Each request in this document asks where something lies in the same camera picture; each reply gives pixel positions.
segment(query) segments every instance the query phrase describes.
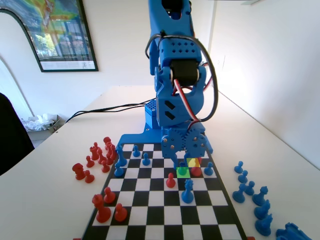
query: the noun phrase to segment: green square marker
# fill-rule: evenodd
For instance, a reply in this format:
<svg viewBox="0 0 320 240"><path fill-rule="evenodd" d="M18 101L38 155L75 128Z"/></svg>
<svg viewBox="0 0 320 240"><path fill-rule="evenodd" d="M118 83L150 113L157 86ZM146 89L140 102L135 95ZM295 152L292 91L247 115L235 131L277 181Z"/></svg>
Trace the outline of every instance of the green square marker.
<svg viewBox="0 0 320 240"><path fill-rule="evenodd" d="M179 169L181 169L182 172L185 172L185 175L181 175L181 174L179 173ZM188 168L187 166L183 166L183 167L178 166L178 167L176 168L176 177L177 177L178 179L189 179L189 178L190 178L189 168Z"/></svg>

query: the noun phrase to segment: black cable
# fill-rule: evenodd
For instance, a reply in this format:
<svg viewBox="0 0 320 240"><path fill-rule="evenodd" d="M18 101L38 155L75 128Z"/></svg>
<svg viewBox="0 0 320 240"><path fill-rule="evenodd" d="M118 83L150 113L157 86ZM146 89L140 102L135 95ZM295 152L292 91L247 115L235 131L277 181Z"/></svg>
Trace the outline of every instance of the black cable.
<svg viewBox="0 0 320 240"><path fill-rule="evenodd" d="M217 81L217 75L216 75L216 71L215 71L215 67L211 61L211 58L209 56L209 53L207 52L206 48L203 46L203 44L198 40L196 39L195 37L193 36L185 36L185 35L165 35L165 36L162 36L160 34L154 34L150 37L148 43L147 43L147 46L145 48L145 55L148 57L148 59L150 58L149 55L148 55L148 49L149 49L149 46L151 44L151 42L156 39L156 38L161 38L160 40L163 40L163 39L183 39L183 40L189 40L189 41L192 41L194 42L200 49L201 51L203 52L204 54L204 57L208 63L208 66L209 66L209 69L210 69L210 72L211 72L211 76L212 76L212 81L213 81L213 92L214 92L214 100L213 100L213 106L212 106L212 109L211 109L211 112L209 113L209 115L203 119L200 119L201 122L206 122L208 121L210 118L212 118L212 116L215 114L216 110L217 110L217 107L218 107L218 100L219 100L219 91L218 91L218 81Z"/></svg>

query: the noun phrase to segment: gear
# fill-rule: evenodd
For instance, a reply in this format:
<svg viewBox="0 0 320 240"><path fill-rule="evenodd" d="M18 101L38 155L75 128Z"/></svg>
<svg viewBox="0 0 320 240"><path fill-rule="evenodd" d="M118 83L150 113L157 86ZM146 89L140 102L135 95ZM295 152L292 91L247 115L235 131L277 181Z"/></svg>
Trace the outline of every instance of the gear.
<svg viewBox="0 0 320 240"><path fill-rule="evenodd" d="M203 134L197 129L190 129L183 138L186 151L190 156L197 158L205 155L207 140Z"/></svg>

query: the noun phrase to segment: white wall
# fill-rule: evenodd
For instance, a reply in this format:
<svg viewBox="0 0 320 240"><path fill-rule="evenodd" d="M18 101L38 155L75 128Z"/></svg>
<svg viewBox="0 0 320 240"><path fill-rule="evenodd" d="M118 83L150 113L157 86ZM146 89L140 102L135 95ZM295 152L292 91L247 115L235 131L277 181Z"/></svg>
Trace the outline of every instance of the white wall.
<svg viewBox="0 0 320 240"><path fill-rule="evenodd" d="M19 24L0 13L0 57L35 115L51 113L67 119L109 86L154 84L144 53L150 37L148 1L83 0L83 4L99 72L41 73ZM213 1L192 1L194 29L206 45L213 5Z"/></svg>
<svg viewBox="0 0 320 240"><path fill-rule="evenodd" d="M320 1L242 2L217 2L219 90L320 168Z"/></svg>

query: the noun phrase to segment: black square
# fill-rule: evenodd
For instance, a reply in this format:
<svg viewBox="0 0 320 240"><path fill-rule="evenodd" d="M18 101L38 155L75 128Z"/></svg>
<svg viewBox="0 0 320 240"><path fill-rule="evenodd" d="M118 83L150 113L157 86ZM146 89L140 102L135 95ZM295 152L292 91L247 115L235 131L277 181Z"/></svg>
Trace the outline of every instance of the black square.
<svg viewBox="0 0 320 240"><path fill-rule="evenodd" d="M138 179L150 179L151 178L151 168L140 168L138 173Z"/></svg>
<svg viewBox="0 0 320 240"><path fill-rule="evenodd" d="M199 217L196 206L180 206L182 224L199 225Z"/></svg>
<svg viewBox="0 0 320 240"><path fill-rule="evenodd" d="M123 179L121 191L134 191L136 189L137 179L125 178Z"/></svg>
<svg viewBox="0 0 320 240"><path fill-rule="evenodd" d="M140 168L141 159L130 159L128 163L129 168Z"/></svg>
<svg viewBox="0 0 320 240"><path fill-rule="evenodd" d="M222 240L218 225L201 225L203 240Z"/></svg>
<svg viewBox="0 0 320 240"><path fill-rule="evenodd" d="M166 167L164 168L164 177L167 179L169 177L169 173L173 173L173 178L177 178L177 170L173 167Z"/></svg>
<svg viewBox="0 0 320 240"><path fill-rule="evenodd" d="M155 143L153 146L153 151L162 151L161 143Z"/></svg>
<svg viewBox="0 0 320 240"><path fill-rule="evenodd" d="M149 158L149 159L153 159L153 158L154 158L154 152L153 152L153 151L143 151L143 152L142 152L142 159L145 158L145 153L148 154L148 158Z"/></svg>
<svg viewBox="0 0 320 240"><path fill-rule="evenodd" d="M125 240L144 240L146 226L128 226Z"/></svg>
<svg viewBox="0 0 320 240"><path fill-rule="evenodd" d="M193 195L197 206L212 206L208 191L193 191Z"/></svg>
<svg viewBox="0 0 320 240"><path fill-rule="evenodd" d="M236 224L229 206L213 206L218 224Z"/></svg>
<svg viewBox="0 0 320 240"><path fill-rule="evenodd" d="M165 190L165 181L163 178L151 178L150 191L163 191Z"/></svg>
<svg viewBox="0 0 320 240"><path fill-rule="evenodd" d="M125 220L122 221L122 222L118 222L115 219L116 210L114 210L113 217L112 217L110 225L113 225L113 226L127 226L129 224L131 207L130 206L123 206L123 208L125 208L127 210L127 212L128 212L128 215L126 216Z"/></svg>
<svg viewBox="0 0 320 240"><path fill-rule="evenodd" d="M218 178L205 178L204 181L208 190L222 190Z"/></svg>
<svg viewBox="0 0 320 240"><path fill-rule="evenodd" d="M163 225L165 224L165 207L149 206L146 216L147 225Z"/></svg>
<svg viewBox="0 0 320 240"><path fill-rule="evenodd" d="M165 225L164 226L165 240L184 240L184 231L182 225Z"/></svg>
<svg viewBox="0 0 320 240"><path fill-rule="evenodd" d="M164 205L165 206L180 206L178 191L164 191Z"/></svg>
<svg viewBox="0 0 320 240"><path fill-rule="evenodd" d="M148 206L149 203L149 191L135 191L133 196L133 207Z"/></svg>
<svg viewBox="0 0 320 240"><path fill-rule="evenodd" d="M164 168L165 163L163 159L152 159L152 167L153 168Z"/></svg>

